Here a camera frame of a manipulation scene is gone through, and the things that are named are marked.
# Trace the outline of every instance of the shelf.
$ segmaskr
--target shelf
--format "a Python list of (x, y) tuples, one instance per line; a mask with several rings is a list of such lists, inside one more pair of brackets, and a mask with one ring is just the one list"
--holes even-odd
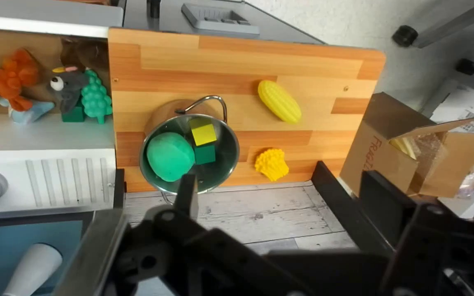
[(123, 8), (47, 0), (0, 0), (0, 29), (106, 37)]
[(113, 147), (111, 118), (98, 124), (63, 123), (59, 113), (47, 113), (39, 121), (19, 124), (0, 113), (0, 149), (83, 149)]

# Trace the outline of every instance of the cardboard box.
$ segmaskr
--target cardboard box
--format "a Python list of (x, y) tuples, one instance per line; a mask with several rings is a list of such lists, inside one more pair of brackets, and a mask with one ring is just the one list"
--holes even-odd
[(386, 93), (375, 93), (340, 177), (358, 195), (361, 171), (375, 169), (406, 194), (452, 197), (474, 169), (474, 133), (449, 129), (472, 118), (434, 123)]

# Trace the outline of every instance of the wooden board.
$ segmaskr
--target wooden board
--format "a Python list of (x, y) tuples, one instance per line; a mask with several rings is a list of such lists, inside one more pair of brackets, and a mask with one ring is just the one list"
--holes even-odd
[[(240, 159), (225, 182), (268, 182), (253, 169), (263, 147), (286, 151), (281, 180), (309, 179), (317, 159), (337, 174), (383, 69), (371, 49), (228, 39), (131, 29), (108, 31), (116, 164), (126, 190), (151, 185), (138, 169), (142, 126), (154, 108), (174, 98), (218, 93), (240, 141)], [(279, 82), (300, 105), (302, 121), (287, 124), (256, 97), (261, 78)]]
[(4, 57), (11, 55), (12, 50), (24, 47), (27, 49), (37, 64), (50, 72), (52, 67), (60, 64), (60, 37), (52, 34), (29, 34), (16, 31), (0, 31), (0, 64)]

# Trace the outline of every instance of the green ball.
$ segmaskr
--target green ball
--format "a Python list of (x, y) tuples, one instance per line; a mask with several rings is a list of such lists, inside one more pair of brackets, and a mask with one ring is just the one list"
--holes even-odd
[(147, 143), (146, 161), (156, 175), (166, 182), (174, 182), (192, 167), (194, 151), (179, 133), (159, 133)]

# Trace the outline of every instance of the wall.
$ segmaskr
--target wall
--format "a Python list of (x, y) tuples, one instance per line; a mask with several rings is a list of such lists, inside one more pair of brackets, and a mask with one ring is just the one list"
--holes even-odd
[(474, 24), (422, 49), (403, 49), (389, 39), (393, 31), (403, 23), (416, 23), (414, 27), (421, 31), (442, 18), (463, 11), (474, 4), (474, 0), (246, 1), (328, 44), (363, 46), (383, 50), (386, 54), (386, 65), (376, 90), (384, 90), (414, 108), (421, 108), (449, 75), (474, 83), (474, 77), (452, 70), (460, 57), (474, 57)]

